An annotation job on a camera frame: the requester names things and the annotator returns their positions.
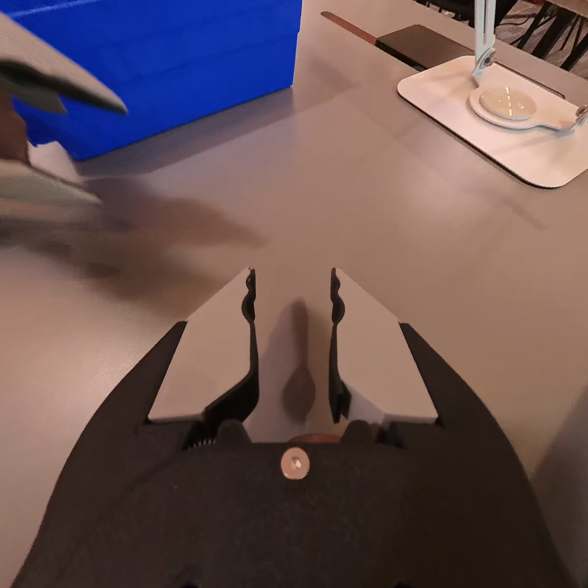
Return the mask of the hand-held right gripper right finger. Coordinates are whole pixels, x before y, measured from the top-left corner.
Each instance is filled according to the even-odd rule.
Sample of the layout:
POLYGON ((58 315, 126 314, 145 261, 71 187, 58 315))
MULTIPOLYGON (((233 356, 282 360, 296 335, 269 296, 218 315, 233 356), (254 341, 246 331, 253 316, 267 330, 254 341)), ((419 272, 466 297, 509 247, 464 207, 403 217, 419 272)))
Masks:
POLYGON ((398 318, 341 269, 330 275, 333 422, 434 423, 437 411, 398 318))

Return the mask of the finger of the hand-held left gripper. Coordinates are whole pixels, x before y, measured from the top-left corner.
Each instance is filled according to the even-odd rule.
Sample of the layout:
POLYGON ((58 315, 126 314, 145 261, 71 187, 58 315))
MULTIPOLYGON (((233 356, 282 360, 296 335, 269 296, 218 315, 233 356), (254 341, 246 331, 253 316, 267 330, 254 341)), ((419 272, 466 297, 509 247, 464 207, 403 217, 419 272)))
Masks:
POLYGON ((1 220, 76 224, 102 202, 83 188, 17 160, 1 161, 1 220))
POLYGON ((1 14, 1 90, 41 111, 67 115, 62 99, 118 114, 123 100, 83 67, 1 14))

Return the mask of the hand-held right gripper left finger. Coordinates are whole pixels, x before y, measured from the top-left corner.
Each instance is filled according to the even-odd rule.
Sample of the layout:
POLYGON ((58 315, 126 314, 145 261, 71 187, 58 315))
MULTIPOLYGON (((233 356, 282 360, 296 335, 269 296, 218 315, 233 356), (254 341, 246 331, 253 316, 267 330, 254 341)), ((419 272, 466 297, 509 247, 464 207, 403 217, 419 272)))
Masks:
POLYGON ((246 268, 182 323, 149 413, 152 422, 246 421, 259 401, 256 276, 246 268))

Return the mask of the blue plastic bin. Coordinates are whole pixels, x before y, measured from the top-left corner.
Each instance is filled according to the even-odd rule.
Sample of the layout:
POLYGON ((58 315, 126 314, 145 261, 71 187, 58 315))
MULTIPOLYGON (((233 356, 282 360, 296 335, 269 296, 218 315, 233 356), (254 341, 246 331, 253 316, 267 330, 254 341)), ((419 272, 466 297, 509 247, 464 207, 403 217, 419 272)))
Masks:
POLYGON ((302 1, 1 1, 1 12, 115 92, 119 115, 65 99, 22 102, 35 145, 78 161, 288 88, 302 1))

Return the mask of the instruction sheet on stand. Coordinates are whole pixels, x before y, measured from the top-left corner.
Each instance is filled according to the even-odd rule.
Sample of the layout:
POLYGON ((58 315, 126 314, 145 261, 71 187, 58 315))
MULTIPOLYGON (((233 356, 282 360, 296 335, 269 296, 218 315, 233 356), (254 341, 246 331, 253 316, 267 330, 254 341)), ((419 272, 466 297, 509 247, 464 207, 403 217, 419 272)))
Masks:
POLYGON ((587 106, 499 65, 496 1, 474 2, 474 56, 398 83, 400 97, 535 187, 563 187, 587 171, 587 106))

